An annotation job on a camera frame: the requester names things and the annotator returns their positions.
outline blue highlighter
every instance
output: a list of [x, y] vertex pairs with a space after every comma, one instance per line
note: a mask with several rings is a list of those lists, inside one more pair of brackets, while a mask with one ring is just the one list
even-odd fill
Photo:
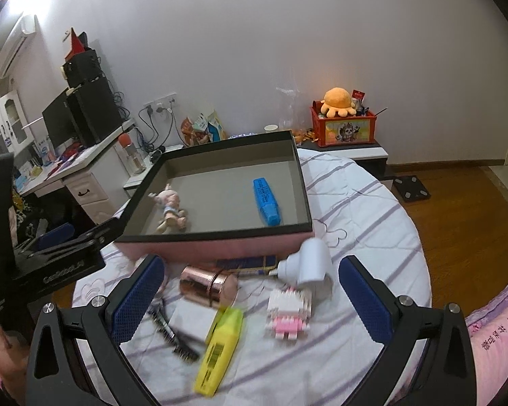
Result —
[[278, 203], [275, 200], [273, 192], [271, 192], [271, 188], [267, 184], [267, 180], [262, 177], [260, 179], [255, 179], [252, 183], [260, 215], [268, 226], [278, 226], [280, 224]]

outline bright light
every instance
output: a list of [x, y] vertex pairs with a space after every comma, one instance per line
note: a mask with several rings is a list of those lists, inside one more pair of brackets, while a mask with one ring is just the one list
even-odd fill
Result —
[[11, 14], [34, 14], [40, 18], [47, 14], [51, 0], [7, 0], [7, 3]]

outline computer monitor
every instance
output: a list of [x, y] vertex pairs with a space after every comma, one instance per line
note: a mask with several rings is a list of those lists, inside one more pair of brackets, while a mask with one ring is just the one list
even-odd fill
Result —
[[68, 139], [77, 138], [77, 132], [66, 103], [66, 90], [60, 93], [43, 111], [43, 120], [54, 148], [59, 147]]

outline white tablecloth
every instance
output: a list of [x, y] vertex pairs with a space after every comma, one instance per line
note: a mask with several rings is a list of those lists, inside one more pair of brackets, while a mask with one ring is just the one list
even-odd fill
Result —
[[[326, 241], [333, 263], [356, 255], [395, 295], [431, 305], [429, 272], [416, 228], [390, 191], [354, 161], [299, 149], [316, 236]], [[107, 266], [80, 280], [73, 305], [109, 294], [135, 265], [113, 244], [102, 250]], [[176, 273], [164, 291], [167, 314], [179, 299]], [[265, 330], [274, 278], [241, 279], [236, 306], [243, 308], [243, 331], [219, 390], [206, 399], [192, 390], [199, 363], [186, 364], [166, 344], [147, 316], [121, 348], [132, 367], [162, 405], [340, 405], [366, 374], [381, 350], [336, 283], [332, 300], [314, 307], [310, 330], [296, 342], [276, 340]], [[394, 392], [410, 377], [421, 356], [418, 342]], [[103, 400], [113, 400], [88, 345], [83, 358]]]

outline yellow highlighter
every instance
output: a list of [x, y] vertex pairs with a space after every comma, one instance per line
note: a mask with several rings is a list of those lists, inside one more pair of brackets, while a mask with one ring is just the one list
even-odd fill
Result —
[[214, 328], [202, 367], [195, 379], [194, 391], [207, 397], [214, 395], [230, 364], [239, 341], [241, 326], [242, 311], [228, 307]]

